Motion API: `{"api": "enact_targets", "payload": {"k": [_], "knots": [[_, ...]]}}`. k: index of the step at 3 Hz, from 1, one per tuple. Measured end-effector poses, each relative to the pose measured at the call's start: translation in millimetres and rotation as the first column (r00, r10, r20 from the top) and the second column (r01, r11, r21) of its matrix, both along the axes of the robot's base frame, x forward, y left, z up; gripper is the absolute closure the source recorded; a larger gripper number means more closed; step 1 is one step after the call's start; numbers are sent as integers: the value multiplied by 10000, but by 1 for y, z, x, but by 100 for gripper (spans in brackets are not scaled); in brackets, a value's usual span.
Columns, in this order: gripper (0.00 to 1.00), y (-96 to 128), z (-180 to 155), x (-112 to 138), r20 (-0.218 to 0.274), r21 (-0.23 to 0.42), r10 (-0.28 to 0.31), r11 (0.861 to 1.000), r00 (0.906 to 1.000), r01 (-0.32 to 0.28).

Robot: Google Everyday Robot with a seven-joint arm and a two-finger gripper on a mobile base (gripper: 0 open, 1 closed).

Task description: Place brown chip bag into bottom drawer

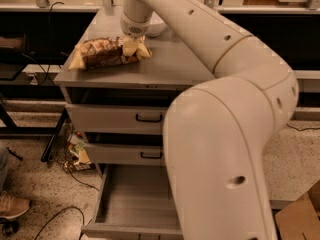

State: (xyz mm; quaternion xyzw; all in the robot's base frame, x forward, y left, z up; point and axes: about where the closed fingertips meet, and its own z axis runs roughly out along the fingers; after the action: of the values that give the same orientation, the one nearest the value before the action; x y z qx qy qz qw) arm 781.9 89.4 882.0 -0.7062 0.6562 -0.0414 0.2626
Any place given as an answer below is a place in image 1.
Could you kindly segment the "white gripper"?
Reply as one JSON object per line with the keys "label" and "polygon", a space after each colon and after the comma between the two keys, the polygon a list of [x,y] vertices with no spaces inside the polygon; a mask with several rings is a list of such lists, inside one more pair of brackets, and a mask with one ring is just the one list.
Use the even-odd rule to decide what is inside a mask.
{"label": "white gripper", "polygon": [[148,30],[150,22],[135,22],[125,13],[121,14],[120,27],[122,32],[127,35],[123,38],[123,55],[132,56],[134,53],[138,60],[152,57],[152,52],[148,47],[137,38],[144,36]]}

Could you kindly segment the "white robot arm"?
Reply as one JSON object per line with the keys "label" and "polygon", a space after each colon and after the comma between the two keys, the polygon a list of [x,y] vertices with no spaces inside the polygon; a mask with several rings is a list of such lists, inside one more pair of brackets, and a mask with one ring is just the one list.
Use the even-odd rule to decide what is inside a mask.
{"label": "white robot arm", "polygon": [[131,21],[150,11],[214,76],[181,93],[163,125],[184,240],[277,240],[262,153],[295,111],[294,72],[257,37],[197,0],[126,0]]}

